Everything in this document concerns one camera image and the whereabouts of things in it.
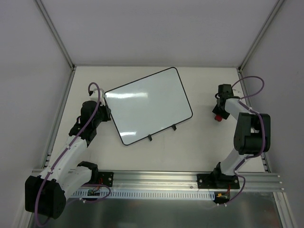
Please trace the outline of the red bone-shaped eraser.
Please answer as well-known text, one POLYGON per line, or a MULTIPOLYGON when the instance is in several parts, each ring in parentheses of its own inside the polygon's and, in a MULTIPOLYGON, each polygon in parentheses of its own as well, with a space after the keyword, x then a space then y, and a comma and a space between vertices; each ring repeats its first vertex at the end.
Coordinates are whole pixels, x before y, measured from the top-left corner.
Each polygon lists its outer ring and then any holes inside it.
POLYGON ((222 117, 220 115, 216 115, 214 119, 218 122, 222 121, 222 117))

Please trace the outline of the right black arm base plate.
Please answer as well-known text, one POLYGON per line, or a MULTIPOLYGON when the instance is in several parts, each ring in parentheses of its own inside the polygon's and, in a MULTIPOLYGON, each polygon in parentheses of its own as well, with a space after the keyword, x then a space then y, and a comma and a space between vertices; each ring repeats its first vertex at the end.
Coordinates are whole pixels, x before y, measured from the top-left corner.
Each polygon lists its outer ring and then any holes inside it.
POLYGON ((240 189, 238 177, 220 174, 197 174, 197 185, 199 189, 240 189))

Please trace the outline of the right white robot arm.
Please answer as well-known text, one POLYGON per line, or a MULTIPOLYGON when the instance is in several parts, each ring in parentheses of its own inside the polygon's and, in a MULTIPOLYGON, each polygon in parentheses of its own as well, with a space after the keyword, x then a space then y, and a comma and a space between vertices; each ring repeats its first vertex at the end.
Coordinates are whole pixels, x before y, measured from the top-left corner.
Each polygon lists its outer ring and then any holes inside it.
POLYGON ((240 97, 234 95, 230 84, 219 85, 215 97, 217 104, 212 110, 215 120, 220 122, 232 116, 237 121, 233 136, 234 149, 210 174, 213 185, 223 188, 238 178, 237 171, 248 160, 269 151, 271 118, 243 103, 240 97))

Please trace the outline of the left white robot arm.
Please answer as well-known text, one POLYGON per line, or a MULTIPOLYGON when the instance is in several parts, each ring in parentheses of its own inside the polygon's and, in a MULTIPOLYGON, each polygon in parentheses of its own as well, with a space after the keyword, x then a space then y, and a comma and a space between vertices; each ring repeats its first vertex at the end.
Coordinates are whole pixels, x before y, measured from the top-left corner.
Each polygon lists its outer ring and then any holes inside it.
POLYGON ((110 121, 110 113, 110 108, 101 102, 82 104, 80 116, 69 131, 62 152, 38 176, 27 178, 26 211, 57 219, 77 189, 99 184, 97 164, 82 161, 73 172, 70 170, 97 135, 99 124, 110 121))

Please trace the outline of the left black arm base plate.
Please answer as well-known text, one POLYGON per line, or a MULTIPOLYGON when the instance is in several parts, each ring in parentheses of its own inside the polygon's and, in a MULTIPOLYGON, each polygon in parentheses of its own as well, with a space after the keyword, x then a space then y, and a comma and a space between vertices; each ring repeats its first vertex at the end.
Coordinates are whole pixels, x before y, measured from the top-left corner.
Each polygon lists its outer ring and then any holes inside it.
POLYGON ((114 173, 109 171, 99 171, 98 172, 98 178, 97 183, 102 184, 108 187, 113 186, 114 181, 114 173))

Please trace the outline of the white whiteboard black frame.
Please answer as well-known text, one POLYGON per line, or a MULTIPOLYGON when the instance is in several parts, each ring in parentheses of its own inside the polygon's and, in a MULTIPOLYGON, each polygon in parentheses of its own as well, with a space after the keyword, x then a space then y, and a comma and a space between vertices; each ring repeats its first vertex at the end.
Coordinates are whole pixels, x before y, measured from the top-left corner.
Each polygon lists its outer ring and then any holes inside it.
POLYGON ((170 67, 108 90, 104 100, 121 142, 129 146, 193 116, 180 74, 170 67))

